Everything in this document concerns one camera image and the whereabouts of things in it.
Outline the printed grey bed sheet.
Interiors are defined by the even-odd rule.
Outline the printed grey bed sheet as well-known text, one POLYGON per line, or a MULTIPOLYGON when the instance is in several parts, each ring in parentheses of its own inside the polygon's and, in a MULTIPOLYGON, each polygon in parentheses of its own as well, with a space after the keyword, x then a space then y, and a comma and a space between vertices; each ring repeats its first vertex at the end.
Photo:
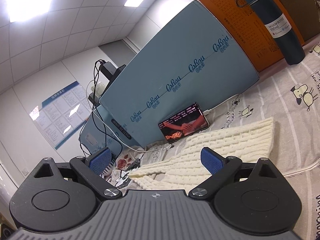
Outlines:
POLYGON ((302 202, 295 232, 319 239, 319 38, 305 52, 301 63, 268 68, 256 85, 208 110, 207 129, 173 144, 153 143, 146 153, 125 150, 107 181, 121 192, 189 192, 210 176, 200 161, 204 147, 248 163, 265 157, 302 202))

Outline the blue white wall poster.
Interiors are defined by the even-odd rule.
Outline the blue white wall poster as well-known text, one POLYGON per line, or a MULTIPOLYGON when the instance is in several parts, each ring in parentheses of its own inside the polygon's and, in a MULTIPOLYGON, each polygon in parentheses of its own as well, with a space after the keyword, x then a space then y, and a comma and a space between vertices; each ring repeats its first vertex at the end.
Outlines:
POLYGON ((36 106, 29 116, 57 150, 84 126, 90 114, 86 91, 74 81, 36 106))

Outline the cream knitted sweater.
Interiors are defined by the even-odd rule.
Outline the cream knitted sweater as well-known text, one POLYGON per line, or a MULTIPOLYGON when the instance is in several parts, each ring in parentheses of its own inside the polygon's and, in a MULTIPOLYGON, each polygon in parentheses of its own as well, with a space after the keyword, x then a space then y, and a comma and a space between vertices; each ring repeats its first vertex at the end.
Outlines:
POLYGON ((274 118, 245 126, 199 133, 188 137, 181 152, 170 159, 144 165, 129 172, 129 178, 144 190, 179 190, 189 192, 210 177, 201 164, 204 147, 223 157, 235 156, 245 163, 268 158, 273 148, 274 118))

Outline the light blue foam board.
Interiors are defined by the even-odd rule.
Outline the light blue foam board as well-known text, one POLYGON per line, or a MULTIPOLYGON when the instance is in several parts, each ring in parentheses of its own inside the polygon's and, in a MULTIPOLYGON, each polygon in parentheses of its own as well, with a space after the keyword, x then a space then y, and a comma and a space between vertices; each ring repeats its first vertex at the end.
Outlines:
POLYGON ((89 153, 164 140, 158 124, 198 103, 205 111, 259 80, 220 21, 190 2, 127 64, 80 133, 89 153))

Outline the orange board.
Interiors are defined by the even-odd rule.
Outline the orange board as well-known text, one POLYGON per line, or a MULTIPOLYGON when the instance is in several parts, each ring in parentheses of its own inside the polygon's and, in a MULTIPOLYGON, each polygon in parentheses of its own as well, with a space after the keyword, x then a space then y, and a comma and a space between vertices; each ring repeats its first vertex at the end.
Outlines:
POLYGON ((284 59, 263 22, 245 0, 199 0, 229 31, 257 71, 284 59))

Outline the black charger on board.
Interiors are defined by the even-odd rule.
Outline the black charger on board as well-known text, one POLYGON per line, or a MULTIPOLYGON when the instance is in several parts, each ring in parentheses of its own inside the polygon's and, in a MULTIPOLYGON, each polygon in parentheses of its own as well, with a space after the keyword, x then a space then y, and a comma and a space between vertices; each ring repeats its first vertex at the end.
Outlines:
POLYGON ((120 75, 120 73, 125 69, 126 65, 123 64, 119 68, 115 67, 113 63, 110 61, 99 60, 99 73, 103 74, 108 79, 108 84, 102 90, 102 92, 98 92, 97 89, 94 90, 91 94, 89 94, 88 99, 94 106, 99 106, 100 97, 108 90, 111 84, 116 80, 116 78, 120 75))

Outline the dark blue vacuum bottle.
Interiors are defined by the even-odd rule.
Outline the dark blue vacuum bottle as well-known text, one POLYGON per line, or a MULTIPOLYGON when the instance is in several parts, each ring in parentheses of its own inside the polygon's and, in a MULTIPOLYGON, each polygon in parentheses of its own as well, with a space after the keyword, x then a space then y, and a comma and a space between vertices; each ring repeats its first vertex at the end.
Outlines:
POLYGON ((303 61, 305 52, 289 20, 274 0, 245 0, 278 45, 287 64, 303 61))

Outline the brown cardboard panel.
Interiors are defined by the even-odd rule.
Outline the brown cardboard panel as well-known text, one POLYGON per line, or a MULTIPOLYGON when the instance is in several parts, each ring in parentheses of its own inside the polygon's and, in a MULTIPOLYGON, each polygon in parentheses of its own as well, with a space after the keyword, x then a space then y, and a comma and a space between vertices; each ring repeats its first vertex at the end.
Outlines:
POLYGON ((274 0, 292 24, 300 42, 310 49, 319 43, 319 16, 314 0, 274 0))

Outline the smartphone with red screen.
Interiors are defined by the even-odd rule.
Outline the smartphone with red screen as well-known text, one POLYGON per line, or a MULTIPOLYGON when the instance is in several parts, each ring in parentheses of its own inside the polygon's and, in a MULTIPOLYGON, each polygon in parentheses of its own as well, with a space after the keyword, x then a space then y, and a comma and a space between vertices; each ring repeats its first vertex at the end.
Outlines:
POLYGON ((172 144, 209 127, 198 103, 177 112, 158 124, 165 140, 172 144))

